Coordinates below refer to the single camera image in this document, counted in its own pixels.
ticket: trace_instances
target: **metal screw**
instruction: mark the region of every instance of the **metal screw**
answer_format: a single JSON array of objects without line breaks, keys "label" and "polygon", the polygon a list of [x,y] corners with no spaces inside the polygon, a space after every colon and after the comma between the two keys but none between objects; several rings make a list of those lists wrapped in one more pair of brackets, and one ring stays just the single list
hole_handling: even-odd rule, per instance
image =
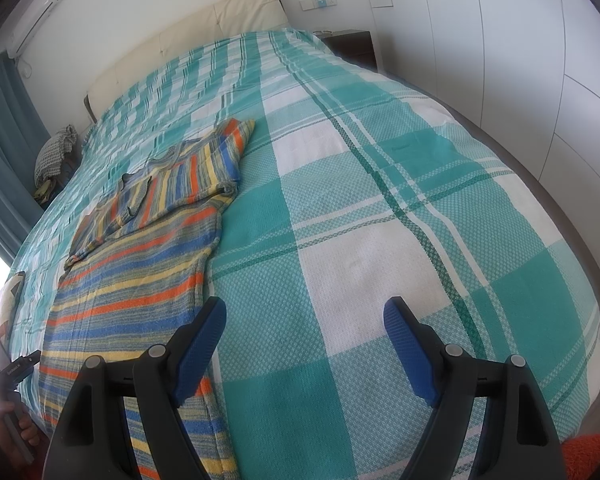
[{"label": "metal screw", "polygon": [[95,368],[100,364],[100,356],[92,355],[91,357],[87,357],[87,360],[84,362],[84,365],[87,368]]},{"label": "metal screw", "polygon": [[518,368],[523,368],[526,365],[526,361],[522,355],[513,354],[511,356],[511,364],[517,366]]},{"label": "metal screw", "polygon": [[149,357],[162,357],[166,351],[164,345],[153,345],[149,348]]},{"label": "metal screw", "polygon": [[460,357],[462,355],[462,347],[453,343],[445,346],[445,351],[453,357]]}]

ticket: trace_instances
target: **person's hand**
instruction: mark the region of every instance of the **person's hand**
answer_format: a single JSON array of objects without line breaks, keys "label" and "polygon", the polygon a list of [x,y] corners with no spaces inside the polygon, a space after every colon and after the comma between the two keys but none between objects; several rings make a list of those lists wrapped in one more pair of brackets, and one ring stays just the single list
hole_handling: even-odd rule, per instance
[{"label": "person's hand", "polygon": [[[0,403],[0,448],[7,455],[8,459],[16,469],[22,469],[27,463],[24,460],[24,457],[18,451],[14,441],[11,439],[11,433],[7,429],[7,426],[4,423],[4,416],[12,412],[15,409],[15,405],[13,402],[1,402]],[[28,412],[26,405],[22,405],[22,411]],[[24,413],[20,417],[20,435],[24,440],[29,442],[32,446],[37,446],[40,444],[40,435],[38,434],[38,427],[33,423],[29,413]]]}]

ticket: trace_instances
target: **beige headboard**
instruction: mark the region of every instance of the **beige headboard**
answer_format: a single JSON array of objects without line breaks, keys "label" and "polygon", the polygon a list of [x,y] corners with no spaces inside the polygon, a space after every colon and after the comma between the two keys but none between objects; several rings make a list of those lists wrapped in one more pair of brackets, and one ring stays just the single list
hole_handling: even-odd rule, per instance
[{"label": "beige headboard", "polygon": [[254,30],[288,27],[280,0],[222,0],[159,32],[105,70],[84,104],[93,121],[131,86],[189,50]]}]

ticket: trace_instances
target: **blue-gray curtain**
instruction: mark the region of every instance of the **blue-gray curtain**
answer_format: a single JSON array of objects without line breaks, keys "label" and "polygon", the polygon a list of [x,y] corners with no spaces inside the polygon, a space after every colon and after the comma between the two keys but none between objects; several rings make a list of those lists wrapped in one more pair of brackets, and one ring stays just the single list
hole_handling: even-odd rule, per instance
[{"label": "blue-gray curtain", "polygon": [[13,59],[0,54],[0,257],[9,266],[42,208],[33,200],[33,171],[49,139]]}]

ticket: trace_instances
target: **air conditioner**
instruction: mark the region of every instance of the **air conditioner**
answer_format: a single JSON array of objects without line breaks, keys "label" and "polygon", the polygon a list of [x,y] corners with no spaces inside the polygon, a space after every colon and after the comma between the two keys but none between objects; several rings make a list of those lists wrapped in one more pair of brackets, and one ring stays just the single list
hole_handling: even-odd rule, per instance
[{"label": "air conditioner", "polygon": [[53,8],[62,0],[33,0],[13,28],[7,42],[7,54],[11,58],[20,57],[40,25],[49,17]]}]

